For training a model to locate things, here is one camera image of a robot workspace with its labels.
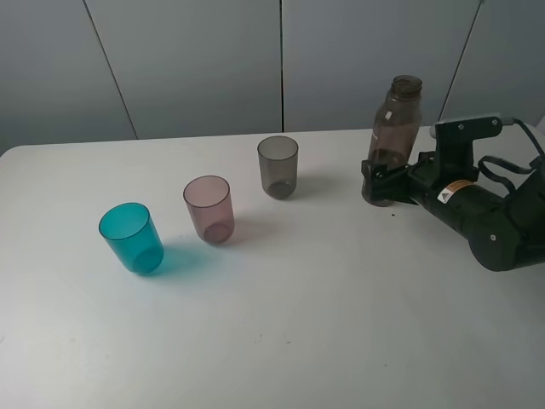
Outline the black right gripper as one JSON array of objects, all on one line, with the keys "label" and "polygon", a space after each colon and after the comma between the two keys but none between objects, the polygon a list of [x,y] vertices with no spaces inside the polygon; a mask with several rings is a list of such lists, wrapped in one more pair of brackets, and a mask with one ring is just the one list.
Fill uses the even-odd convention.
[{"label": "black right gripper", "polygon": [[477,209],[478,170],[472,149],[420,153],[417,163],[389,169],[363,160],[362,194],[367,201],[416,201],[425,209]]}]

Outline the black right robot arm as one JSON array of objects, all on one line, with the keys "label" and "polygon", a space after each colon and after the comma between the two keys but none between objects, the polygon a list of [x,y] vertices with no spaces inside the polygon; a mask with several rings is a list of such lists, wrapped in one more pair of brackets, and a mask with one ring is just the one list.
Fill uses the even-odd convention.
[{"label": "black right robot arm", "polygon": [[420,153],[413,165],[390,170],[362,163],[374,200],[420,205],[468,241],[485,268],[508,271],[544,261],[544,157],[524,169],[484,156],[447,161]]}]

